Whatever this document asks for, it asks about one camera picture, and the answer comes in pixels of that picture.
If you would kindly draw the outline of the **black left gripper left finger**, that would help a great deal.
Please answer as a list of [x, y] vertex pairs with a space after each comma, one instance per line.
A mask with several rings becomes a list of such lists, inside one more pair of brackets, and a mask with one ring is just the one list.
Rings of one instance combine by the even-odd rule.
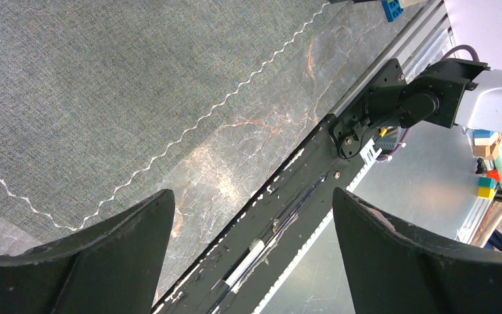
[[160, 190], [59, 240], [0, 256], [0, 313], [149, 313], [173, 219]]

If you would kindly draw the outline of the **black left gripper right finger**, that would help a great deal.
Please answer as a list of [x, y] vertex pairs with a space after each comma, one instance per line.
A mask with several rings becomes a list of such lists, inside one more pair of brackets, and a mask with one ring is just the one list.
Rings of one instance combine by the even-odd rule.
[[502, 313], [502, 252], [430, 232], [333, 191], [356, 313]]

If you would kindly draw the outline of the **grey cloth napkin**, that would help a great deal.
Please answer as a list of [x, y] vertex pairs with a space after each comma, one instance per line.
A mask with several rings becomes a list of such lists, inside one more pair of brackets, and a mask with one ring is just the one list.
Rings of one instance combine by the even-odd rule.
[[127, 207], [312, 42], [327, 1], [0, 1], [0, 216]]

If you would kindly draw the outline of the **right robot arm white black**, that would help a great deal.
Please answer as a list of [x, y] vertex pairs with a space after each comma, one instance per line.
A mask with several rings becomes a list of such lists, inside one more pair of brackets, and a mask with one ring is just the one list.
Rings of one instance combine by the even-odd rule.
[[330, 135], [339, 157], [350, 160], [376, 129], [421, 121], [502, 133], [502, 70], [449, 58], [406, 82], [399, 61], [390, 59], [337, 117]]

